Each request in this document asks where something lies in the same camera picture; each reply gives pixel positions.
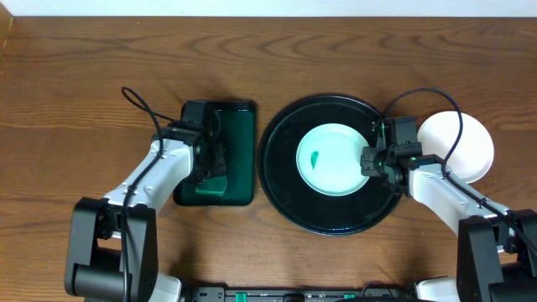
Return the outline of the white plate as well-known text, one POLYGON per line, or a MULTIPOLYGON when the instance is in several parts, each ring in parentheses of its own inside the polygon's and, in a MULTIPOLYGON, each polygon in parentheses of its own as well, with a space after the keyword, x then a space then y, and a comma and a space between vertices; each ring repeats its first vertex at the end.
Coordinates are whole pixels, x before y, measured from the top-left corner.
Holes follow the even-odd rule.
MULTIPOLYGON (((474 117, 462 113, 463 131, 447 166, 461 180, 470 184, 480 180, 491 168, 494 159, 493 140, 487 129, 474 117)), ((417 133, 423 154, 444 159, 459 131, 455 111, 439 112, 427 118, 417 133)))

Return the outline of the green plate bottom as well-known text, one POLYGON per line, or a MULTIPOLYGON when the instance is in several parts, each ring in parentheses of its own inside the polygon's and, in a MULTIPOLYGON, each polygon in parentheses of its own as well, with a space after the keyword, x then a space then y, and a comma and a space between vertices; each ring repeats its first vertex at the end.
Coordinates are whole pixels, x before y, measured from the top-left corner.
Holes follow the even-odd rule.
POLYGON ((340 123, 312 128, 299 142, 296 166, 302 180, 328 196, 350 195, 368 177, 362 174, 362 149, 368 141, 357 130, 340 123))

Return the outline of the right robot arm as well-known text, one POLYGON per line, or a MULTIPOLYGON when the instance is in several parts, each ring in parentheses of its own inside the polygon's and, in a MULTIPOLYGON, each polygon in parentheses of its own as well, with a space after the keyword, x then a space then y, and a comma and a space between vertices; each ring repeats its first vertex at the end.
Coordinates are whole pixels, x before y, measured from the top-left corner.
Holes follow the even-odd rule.
POLYGON ((366 147, 362 174, 432 210, 457 236, 456 275, 421 281, 419 299, 534 301, 536 213, 513 211, 454 175, 436 155, 366 147))

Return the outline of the green scrubbing sponge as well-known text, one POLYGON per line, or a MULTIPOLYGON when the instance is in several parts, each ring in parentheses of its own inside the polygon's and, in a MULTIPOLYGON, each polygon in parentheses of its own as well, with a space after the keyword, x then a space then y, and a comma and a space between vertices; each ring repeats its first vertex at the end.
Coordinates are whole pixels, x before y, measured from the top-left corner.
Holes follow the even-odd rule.
POLYGON ((215 176, 199 183, 195 188, 197 195, 224 196, 227 190, 227 177, 215 176))

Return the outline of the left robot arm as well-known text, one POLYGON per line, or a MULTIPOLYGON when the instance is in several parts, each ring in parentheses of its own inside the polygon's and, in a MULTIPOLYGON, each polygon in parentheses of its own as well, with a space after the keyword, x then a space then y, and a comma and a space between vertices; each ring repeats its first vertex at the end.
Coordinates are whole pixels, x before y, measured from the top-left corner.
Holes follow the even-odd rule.
POLYGON ((72 212, 64 286, 89 301, 177 301, 182 283, 159 271, 156 217, 184 180, 225 173, 220 131, 159 130, 147 156, 100 199, 72 212))

